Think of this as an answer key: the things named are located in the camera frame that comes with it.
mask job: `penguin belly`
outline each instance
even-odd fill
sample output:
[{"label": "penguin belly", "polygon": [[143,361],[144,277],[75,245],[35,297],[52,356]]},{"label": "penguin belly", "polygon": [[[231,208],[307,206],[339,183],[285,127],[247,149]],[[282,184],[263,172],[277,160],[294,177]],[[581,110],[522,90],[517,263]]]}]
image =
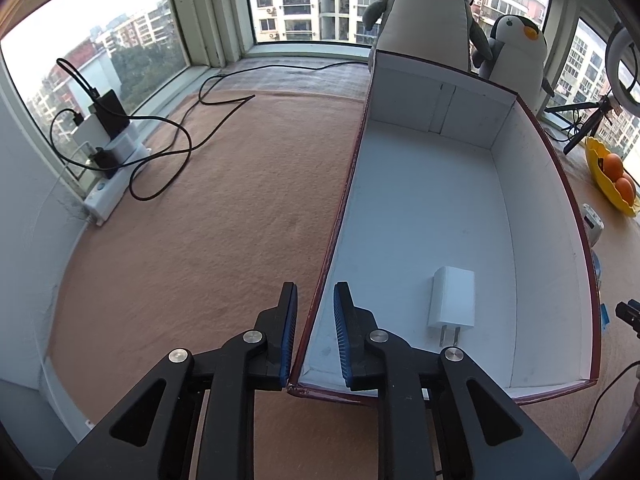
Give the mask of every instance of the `penguin belly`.
[{"label": "penguin belly", "polygon": [[542,88],[542,63],[533,61],[519,48],[507,44],[494,61],[489,81],[517,92],[526,105],[534,110]]},{"label": "penguin belly", "polygon": [[469,70],[464,0],[394,0],[377,48]]}]

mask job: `trees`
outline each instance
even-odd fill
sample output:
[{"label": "trees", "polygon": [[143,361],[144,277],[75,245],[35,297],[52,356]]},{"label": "trees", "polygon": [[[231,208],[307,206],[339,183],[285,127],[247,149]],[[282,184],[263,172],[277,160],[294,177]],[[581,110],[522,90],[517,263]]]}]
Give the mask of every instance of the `trees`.
[{"label": "trees", "polygon": [[171,37],[163,44],[120,48],[111,62],[122,82],[120,100],[127,113],[186,65],[180,43]]}]

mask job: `penguin plush toy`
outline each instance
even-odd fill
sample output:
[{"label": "penguin plush toy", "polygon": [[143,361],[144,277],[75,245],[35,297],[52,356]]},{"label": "penguin plush toy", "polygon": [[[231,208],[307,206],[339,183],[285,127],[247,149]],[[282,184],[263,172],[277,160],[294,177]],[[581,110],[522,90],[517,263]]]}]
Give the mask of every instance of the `penguin plush toy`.
[{"label": "penguin plush toy", "polygon": [[554,95],[549,81],[543,77],[544,34],[529,18],[508,14],[495,22],[489,47],[491,58],[479,50],[472,56],[474,66],[480,69],[480,77],[516,91],[530,110],[537,112],[540,89]]},{"label": "penguin plush toy", "polygon": [[362,17],[371,30],[382,17],[378,39],[371,49],[371,68],[376,48],[428,59],[459,70],[471,69],[469,41],[492,59],[487,38],[475,22],[473,0],[378,0]]}]

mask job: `sky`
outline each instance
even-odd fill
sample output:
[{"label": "sky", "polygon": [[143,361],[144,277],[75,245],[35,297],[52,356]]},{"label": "sky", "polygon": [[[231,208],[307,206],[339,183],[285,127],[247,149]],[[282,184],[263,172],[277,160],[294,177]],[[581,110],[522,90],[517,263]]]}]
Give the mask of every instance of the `sky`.
[{"label": "sky", "polygon": [[0,41],[9,73],[20,96],[27,100],[42,78],[89,36],[121,14],[153,7],[160,0],[51,0],[15,26]]}]

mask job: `open box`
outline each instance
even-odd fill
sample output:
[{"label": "open box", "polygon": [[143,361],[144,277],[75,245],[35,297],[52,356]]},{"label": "open box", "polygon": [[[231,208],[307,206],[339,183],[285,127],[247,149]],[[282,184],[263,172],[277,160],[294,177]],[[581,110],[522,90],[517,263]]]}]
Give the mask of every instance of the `open box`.
[{"label": "open box", "polygon": [[476,324],[458,345],[517,402],[595,384],[591,251],[540,125],[505,88],[378,51],[290,393],[374,401],[375,392],[353,393],[342,378],[336,282],[349,283],[380,328],[439,352],[440,330],[427,325],[442,266],[475,272]]}]

